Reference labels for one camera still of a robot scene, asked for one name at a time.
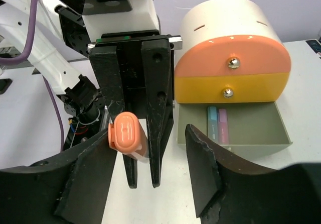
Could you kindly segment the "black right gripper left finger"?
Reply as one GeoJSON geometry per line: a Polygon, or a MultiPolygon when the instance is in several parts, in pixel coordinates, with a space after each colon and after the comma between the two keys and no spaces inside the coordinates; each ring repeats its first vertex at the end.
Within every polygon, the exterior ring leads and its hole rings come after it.
{"type": "Polygon", "coordinates": [[[1,170],[1,223],[101,223],[116,151],[103,130],[31,166],[1,170]]]}

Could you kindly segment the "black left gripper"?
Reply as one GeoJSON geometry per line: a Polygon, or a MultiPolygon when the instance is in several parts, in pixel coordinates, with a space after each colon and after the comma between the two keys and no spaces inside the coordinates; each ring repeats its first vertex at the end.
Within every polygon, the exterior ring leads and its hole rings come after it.
{"type": "Polygon", "coordinates": [[[129,111],[147,118],[151,181],[161,184],[162,160],[174,124],[174,51],[182,48],[181,36],[158,30],[103,34],[90,40],[82,17],[58,5],[67,46],[88,57],[110,118],[129,111]]]}

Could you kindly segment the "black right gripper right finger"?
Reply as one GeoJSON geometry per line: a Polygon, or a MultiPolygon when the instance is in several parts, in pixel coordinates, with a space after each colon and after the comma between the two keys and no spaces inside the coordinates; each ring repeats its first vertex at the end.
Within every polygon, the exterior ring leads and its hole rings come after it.
{"type": "Polygon", "coordinates": [[[185,136],[202,223],[320,223],[319,163],[274,170],[226,150],[193,125],[185,136]]]}

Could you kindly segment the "pink highlighter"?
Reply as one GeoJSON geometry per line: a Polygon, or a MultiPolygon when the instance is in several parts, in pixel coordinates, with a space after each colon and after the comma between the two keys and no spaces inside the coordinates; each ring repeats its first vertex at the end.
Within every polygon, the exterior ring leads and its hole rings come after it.
{"type": "Polygon", "coordinates": [[[218,109],[218,133],[221,145],[229,144],[228,118],[227,111],[223,108],[218,109]]]}

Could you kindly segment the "light blue highlighter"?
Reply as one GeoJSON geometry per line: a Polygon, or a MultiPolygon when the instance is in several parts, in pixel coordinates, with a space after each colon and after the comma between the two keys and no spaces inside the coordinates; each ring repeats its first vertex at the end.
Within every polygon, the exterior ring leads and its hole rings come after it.
{"type": "Polygon", "coordinates": [[[207,108],[207,136],[213,142],[219,142],[218,116],[217,108],[215,106],[209,106],[207,108]]]}

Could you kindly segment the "orange tip clear highlighter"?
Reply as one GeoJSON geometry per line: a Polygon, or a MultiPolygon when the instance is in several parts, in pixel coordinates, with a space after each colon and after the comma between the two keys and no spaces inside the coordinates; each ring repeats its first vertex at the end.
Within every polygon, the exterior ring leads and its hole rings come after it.
{"type": "Polygon", "coordinates": [[[141,162],[148,162],[148,141],[137,116],[131,112],[117,115],[108,125],[110,148],[141,162]]]}

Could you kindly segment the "orange drawer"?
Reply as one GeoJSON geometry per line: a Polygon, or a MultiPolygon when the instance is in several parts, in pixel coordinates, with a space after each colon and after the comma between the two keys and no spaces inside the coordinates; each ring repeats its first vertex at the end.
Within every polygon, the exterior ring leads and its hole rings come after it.
{"type": "Polygon", "coordinates": [[[289,73],[291,60],[282,43],[258,35],[232,35],[183,41],[175,77],[216,77],[289,73]]]}

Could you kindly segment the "yellow bottom drawer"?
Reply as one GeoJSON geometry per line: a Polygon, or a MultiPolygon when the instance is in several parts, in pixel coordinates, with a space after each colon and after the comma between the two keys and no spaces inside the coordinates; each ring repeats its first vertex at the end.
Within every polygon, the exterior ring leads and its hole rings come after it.
{"type": "Polygon", "coordinates": [[[241,103],[276,101],[289,73],[216,77],[176,77],[178,103],[241,103]]]}

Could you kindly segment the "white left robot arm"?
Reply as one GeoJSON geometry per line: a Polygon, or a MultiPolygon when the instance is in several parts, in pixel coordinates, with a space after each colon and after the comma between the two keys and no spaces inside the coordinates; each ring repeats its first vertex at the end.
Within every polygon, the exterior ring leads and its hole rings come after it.
{"type": "Polygon", "coordinates": [[[149,160],[153,187],[174,124],[174,54],[181,36],[162,35],[154,0],[1,0],[1,36],[29,61],[80,124],[99,118],[101,95],[111,121],[129,111],[147,124],[146,153],[122,151],[127,182],[149,160]]]}

